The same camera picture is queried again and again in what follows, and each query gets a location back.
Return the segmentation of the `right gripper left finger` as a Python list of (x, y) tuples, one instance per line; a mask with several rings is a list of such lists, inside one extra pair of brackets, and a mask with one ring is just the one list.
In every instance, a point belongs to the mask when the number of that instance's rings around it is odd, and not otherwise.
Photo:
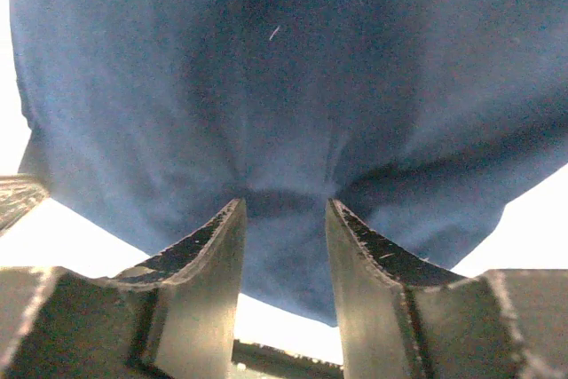
[(2, 377), (226, 377), (246, 223), (245, 201), (232, 200), (113, 278), (3, 268)]

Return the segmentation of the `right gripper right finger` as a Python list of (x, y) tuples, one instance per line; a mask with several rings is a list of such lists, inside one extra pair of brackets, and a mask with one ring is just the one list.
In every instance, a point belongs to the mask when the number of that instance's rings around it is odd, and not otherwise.
[(564, 378), (567, 273), (466, 278), (407, 252), (337, 200), (326, 207), (348, 378)]

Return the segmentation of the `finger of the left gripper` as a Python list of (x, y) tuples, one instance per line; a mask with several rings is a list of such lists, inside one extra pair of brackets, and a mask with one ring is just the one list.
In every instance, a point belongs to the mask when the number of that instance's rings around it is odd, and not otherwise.
[(1, 234), (49, 198), (41, 180), (27, 174), (1, 177)]

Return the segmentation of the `navy blue t-shirt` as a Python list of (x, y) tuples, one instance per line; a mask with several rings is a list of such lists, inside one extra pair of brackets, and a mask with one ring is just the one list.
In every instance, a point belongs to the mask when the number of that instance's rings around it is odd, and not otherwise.
[(567, 162), (567, 0), (10, 0), (10, 19), (22, 172), (148, 254), (242, 198), (242, 292), (328, 325), (328, 199), (449, 269)]

